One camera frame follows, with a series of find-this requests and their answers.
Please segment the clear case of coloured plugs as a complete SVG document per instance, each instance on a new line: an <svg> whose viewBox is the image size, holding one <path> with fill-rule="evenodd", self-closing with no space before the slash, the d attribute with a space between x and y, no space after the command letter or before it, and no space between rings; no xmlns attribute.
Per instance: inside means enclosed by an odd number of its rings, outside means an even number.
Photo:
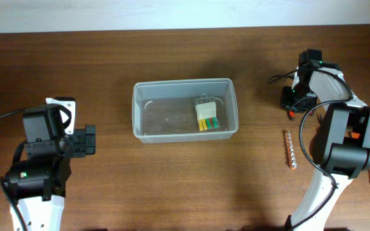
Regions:
<svg viewBox="0 0 370 231"><path fill-rule="evenodd" d="M220 128L220 123L217 119L217 102L222 100L214 96L208 96L202 93L195 100L195 111L197 114L198 128L200 132Z"/></svg>

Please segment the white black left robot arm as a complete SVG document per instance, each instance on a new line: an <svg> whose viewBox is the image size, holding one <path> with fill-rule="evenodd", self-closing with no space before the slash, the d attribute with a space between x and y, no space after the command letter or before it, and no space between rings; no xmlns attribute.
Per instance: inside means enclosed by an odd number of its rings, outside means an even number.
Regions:
<svg viewBox="0 0 370 231"><path fill-rule="evenodd" d="M96 152L96 128L72 129L72 103L24 110L26 140L0 180L14 230L60 230L71 159Z"/></svg>

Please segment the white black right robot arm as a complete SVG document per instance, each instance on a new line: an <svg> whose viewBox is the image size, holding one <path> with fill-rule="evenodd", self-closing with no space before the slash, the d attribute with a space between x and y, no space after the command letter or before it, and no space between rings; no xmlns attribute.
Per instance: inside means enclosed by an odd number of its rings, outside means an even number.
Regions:
<svg viewBox="0 0 370 231"><path fill-rule="evenodd" d="M341 68L322 52L299 54L297 68L285 74L281 108L303 114L298 131L301 150L314 167L312 180L285 230L324 230L344 189L370 168L370 106L345 82Z"/></svg>

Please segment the orange socket bit rail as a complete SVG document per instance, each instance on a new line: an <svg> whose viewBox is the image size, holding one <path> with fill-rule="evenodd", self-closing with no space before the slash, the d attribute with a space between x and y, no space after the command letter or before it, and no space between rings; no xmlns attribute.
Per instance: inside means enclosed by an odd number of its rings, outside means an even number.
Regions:
<svg viewBox="0 0 370 231"><path fill-rule="evenodd" d="M297 168L297 160L295 157L294 145L292 142L292 136L289 131L284 131L284 139L285 139L285 148L286 148L286 155L288 160L288 165L290 169Z"/></svg>

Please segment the red handled small pliers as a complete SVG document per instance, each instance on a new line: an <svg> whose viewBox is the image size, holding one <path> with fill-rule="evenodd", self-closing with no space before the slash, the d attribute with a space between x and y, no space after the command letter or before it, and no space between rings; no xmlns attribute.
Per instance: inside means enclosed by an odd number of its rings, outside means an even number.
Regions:
<svg viewBox="0 0 370 231"><path fill-rule="evenodd" d="M289 111L288 112L288 118L289 118L289 120L294 121L295 120L295 114L292 111Z"/></svg>

